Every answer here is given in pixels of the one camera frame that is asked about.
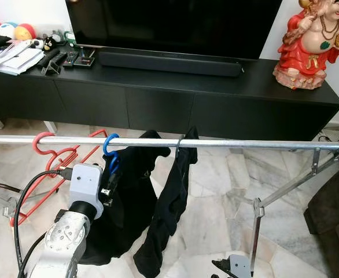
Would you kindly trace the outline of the black fonemas t-shirt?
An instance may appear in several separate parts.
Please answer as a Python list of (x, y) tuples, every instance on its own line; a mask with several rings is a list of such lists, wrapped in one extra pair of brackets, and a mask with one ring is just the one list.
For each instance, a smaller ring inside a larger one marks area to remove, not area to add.
[(161, 272), (163, 251), (175, 235), (189, 195), (190, 165), (198, 162), (198, 149), (177, 147), (167, 180), (154, 207), (146, 238), (133, 259), (144, 278), (156, 278)]
[(106, 265), (129, 251), (149, 226), (158, 197), (150, 176), (159, 156), (171, 153), (167, 147), (127, 147), (118, 150), (116, 193), (113, 202), (94, 220), (79, 260), (83, 265)]

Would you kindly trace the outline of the red plastic hanger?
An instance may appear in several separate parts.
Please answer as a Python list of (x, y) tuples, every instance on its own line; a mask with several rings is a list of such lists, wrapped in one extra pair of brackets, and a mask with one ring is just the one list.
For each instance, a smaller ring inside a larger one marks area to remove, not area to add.
[[(55, 134), (52, 132), (42, 132), (39, 133), (34, 140), (32, 140), (31, 146), (35, 152), (37, 152), (40, 155), (51, 155), (50, 160), (48, 161), (48, 164), (45, 167), (45, 170), (60, 170), (60, 169), (66, 169), (66, 167), (71, 166), (72, 164), (77, 163), (85, 163), (87, 159), (90, 158), (90, 156), (95, 153), (95, 151), (98, 150), (99, 147), (95, 147), (90, 151), (90, 153), (86, 154), (81, 160), (78, 160), (79, 154), (78, 149), (80, 145), (74, 145), (68, 148), (64, 148), (60, 151), (54, 151), (54, 150), (47, 150), (43, 151), (40, 150), (38, 143), (39, 140), (42, 140), (42, 138), (45, 137), (54, 137)], [(65, 178), (60, 178), (59, 175), (56, 174), (48, 174), (43, 175), (42, 177), (38, 177), (37, 180), (33, 183), (31, 188), (25, 193), (25, 196), (28, 198), (32, 193), (35, 192), (38, 185), (43, 183), (43, 180), (59, 180), (58, 183), (56, 183), (46, 194), (43, 196), (40, 201), (37, 202), (34, 206), (29, 209), (29, 211), (25, 211), (25, 208), (22, 207), (19, 212), (19, 221), (18, 225), (21, 225), (30, 215), (33, 214), (33, 212), (40, 207), (43, 202), (45, 202), (51, 195), (58, 192), (58, 189), (63, 185), (63, 183), (66, 182)]]

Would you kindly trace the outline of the blue plastic hanger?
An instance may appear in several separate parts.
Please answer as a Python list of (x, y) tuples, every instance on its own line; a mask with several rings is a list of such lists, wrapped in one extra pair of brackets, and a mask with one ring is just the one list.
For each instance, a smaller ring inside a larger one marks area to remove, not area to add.
[(117, 151), (108, 151), (107, 146), (109, 145), (111, 140), (114, 138), (119, 138), (120, 136), (117, 133), (112, 133), (109, 135), (103, 143), (102, 150), (104, 153), (104, 159), (106, 159), (106, 167), (109, 170), (109, 175), (116, 174), (120, 165), (120, 157)]

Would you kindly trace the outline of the black television cabinet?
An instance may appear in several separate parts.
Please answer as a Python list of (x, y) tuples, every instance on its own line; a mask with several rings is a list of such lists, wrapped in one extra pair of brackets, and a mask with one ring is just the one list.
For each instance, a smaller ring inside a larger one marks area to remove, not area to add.
[(185, 133), (231, 140), (311, 141), (339, 111), (328, 84), (292, 90), (277, 61), (244, 61), (237, 77), (104, 66), (0, 72), (0, 117)]

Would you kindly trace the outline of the dark brown fabric sofa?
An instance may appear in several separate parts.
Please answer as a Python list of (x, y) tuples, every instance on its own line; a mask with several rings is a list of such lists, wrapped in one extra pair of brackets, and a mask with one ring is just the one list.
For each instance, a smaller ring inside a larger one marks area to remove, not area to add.
[(304, 218), (310, 234), (331, 234), (339, 242), (339, 170), (309, 201)]

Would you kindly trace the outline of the black soundbar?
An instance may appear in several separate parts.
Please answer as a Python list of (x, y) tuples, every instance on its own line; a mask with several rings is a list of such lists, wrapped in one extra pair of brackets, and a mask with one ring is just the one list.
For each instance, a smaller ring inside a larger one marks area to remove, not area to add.
[(98, 60), (104, 66), (185, 72), (204, 76), (237, 77), (244, 72), (242, 64), (232, 58), (115, 47), (101, 48), (98, 51)]

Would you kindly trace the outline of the silver metal clothes rack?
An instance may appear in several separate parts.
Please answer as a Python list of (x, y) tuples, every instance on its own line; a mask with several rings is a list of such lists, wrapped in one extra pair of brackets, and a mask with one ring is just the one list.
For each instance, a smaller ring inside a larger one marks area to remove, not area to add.
[[(0, 145), (18, 145), (18, 144), (26, 144), (32, 143), (35, 137), (29, 136), (5, 136), (0, 135)], [(103, 146), (106, 138), (99, 137), (45, 137), (40, 141), (45, 140), (45, 145), (66, 145), (74, 143), (75, 145), (99, 145)], [(170, 140), (169, 138), (113, 138), (109, 145), (116, 146), (126, 146), (126, 147), (174, 147), (177, 140)], [(180, 144), (182, 147), (195, 147), (195, 148), (203, 148), (203, 147), (218, 147), (218, 148), (239, 148), (239, 149), (252, 149), (252, 148), (263, 148), (263, 149), (280, 149), (280, 150), (313, 150), (313, 160), (312, 160), (312, 168), (308, 172), (305, 172), (302, 177), (296, 182), (291, 183), (287, 188), (281, 189), (281, 191), (277, 191), (274, 194), (270, 195), (262, 204), (260, 204), (259, 199), (255, 199), (254, 206), (262, 207), (266, 206), (266, 204), (270, 204), (276, 199), (280, 199), (281, 196), (286, 195), (293, 188), (299, 187), (302, 183), (307, 182), (310, 178), (314, 177), (318, 174), (318, 170), (327, 169), (334, 162), (339, 161), (339, 143), (331, 142), (331, 141), (265, 141), (265, 140), (191, 140), (190, 138), (184, 138)], [(325, 164), (319, 164), (319, 155), (320, 151), (331, 151), (334, 154), (334, 157), (327, 161)], [(27, 254), (25, 260), (21, 259), (21, 245), (19, 238), (19, 212), (22, 207), (22, 204), (27, 197), (25, 193), (31, 188), (33, 183), (37, 180), (38, 177), (43, 177), (48, 174), (67, 174), (69, 173), (69, 177), (72, 177), (72, 170), (45, 170), (40, 172), (40, 174), (35, 175), (32, 180), (25, 186), (24, 189), (21, 190), (21, 196), (19, 196), (18, 201), (14, 205), (14, 249), (16, 249), (16, 257), (19, 266), (19, 273), (16, 276), (17, 278), (25, 278), (24, 269), (27, 267), (27, 260), (30, 257), (30, 253)], [(87, 230), (90, 227), (90, 221), (92, 219), (97, 219), (99, 215), (101, 215), (104, 206), (102, 204), (101, 208), (95, 208), (92, 211), (97, 210), (95, 215), (85, 214), (84, 217), (80, 220), (68, 220), (68, 217), (61, 217), (60, 220), (66, 220), (67, 222), (72, 221), (74, 223), (80, 223), (80, 231), (84, 231), (82, 234), (87, 236)], [(71, 251), (71, 253), (67, 252), (66, 259), (61, 259), (63, 262), (58, 263), (47, 263), (48, 270), (54, 269), (55, 273), (60, 275), (64, 273), (66, 278), (74, 278), (77, 274), (77, 259), (79, 259), (77, 253), (82, 253), (82, 251)]]

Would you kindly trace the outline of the small black yellow plush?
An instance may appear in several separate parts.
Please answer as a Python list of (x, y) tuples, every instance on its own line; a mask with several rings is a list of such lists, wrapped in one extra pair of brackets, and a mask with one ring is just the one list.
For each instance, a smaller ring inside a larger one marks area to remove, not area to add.
[(53, 50), (54, 47), (57, 46), (57, 42), (53, 37), (47, 37), (43, 40), (43, 50), (45, 52), (49, 52)]

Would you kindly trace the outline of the white paper stack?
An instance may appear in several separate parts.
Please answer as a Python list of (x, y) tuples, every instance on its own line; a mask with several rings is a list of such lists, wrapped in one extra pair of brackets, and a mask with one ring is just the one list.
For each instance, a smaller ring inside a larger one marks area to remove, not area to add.
[(21, 41), (0, 56), (0, 72), (18, 76), (30, 67), (35, 66), (45, 57), (43, 50), (31, 48), (30, 46), (31, 42)]

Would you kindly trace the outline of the orange plush ball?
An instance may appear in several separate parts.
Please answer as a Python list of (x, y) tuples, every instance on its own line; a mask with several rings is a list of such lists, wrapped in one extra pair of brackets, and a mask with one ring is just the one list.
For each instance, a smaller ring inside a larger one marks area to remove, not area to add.
[(36, 32), (31, 24), (19, 24), (14, 28), (13, 39), (24, 41), (36, 38)]

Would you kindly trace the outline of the black flat television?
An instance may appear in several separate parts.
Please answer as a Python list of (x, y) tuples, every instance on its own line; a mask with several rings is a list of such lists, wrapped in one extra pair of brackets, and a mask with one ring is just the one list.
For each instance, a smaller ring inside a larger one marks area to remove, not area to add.
[(65, 0), (79, 44), (258, 59), (282, 0)]

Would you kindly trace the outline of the teal white plush ball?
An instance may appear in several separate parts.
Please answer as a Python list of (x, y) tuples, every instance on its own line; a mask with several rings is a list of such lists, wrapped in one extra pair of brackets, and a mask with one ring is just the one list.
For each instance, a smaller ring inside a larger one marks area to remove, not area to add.
[(14, 39), (14, 30), (16, 29), (17, 24), (13, 22), (3, 22), (0, 25), (0, 35), (6, 36), (10, 39)]

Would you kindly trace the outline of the red laughing buddha statue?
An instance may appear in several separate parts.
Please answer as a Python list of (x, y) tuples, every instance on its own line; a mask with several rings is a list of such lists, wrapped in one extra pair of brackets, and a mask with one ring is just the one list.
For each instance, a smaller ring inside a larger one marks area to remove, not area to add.
[(312, 90), (339, 57), (339, 0), (298, 1), (302, 11), (288, 21), (273, 76), (290, 89)]

